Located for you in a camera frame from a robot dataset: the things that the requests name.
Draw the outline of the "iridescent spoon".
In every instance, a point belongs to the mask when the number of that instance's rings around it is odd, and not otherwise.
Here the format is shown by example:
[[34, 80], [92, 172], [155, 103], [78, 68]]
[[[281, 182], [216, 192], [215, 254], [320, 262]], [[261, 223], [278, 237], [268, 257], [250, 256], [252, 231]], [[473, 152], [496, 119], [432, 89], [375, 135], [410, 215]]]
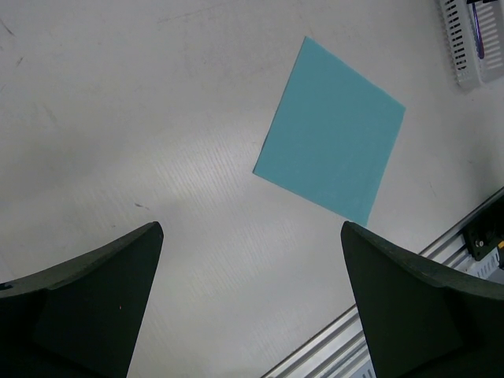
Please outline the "iridescent spoon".
[[475, 37], [476, 37], [477, 55], [480, 60], [483, 60], [485, 57], [485, 52], [484, 52], [484, 42], [483, 42], [483, 37], [481, 34], [479, 17], [478, 17], [477, 8], [476, 8], [476, 3], [478, 3], [478, 1], [479, 0], [471, 0], [471, 1], [467, 1], [467, 3], [470, 5], [470, 9], [472, 11], [472, 20], [473, 20], [473, 24], [474, 24], [474, 32], [475, 32]]

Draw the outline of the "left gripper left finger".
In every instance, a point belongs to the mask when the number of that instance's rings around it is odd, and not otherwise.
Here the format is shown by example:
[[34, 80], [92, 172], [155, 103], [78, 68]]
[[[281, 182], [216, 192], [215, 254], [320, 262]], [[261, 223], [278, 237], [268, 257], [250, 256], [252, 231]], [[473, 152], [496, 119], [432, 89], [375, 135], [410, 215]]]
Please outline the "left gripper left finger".
[[150, 222], [1, 285], [3, 377], [125, 377], [158, 267]]

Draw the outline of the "blue paper napkin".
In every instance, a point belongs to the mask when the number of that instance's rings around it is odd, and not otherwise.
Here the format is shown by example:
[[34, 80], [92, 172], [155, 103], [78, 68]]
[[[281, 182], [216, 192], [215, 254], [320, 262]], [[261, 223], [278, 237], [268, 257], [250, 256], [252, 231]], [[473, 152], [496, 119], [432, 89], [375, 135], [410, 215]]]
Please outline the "blue paper napkin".
[[367, 225], [405, 111], [306, 37], [253, 172]]

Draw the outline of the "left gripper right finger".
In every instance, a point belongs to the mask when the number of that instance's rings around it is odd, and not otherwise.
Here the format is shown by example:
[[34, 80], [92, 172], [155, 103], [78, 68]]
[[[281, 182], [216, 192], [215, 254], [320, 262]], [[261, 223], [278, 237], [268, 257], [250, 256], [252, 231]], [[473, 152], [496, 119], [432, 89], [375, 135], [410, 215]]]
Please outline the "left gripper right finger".
[[503, 286], [405, 250], [353, 222], [341, 241], [378, 377], [501, 377]]

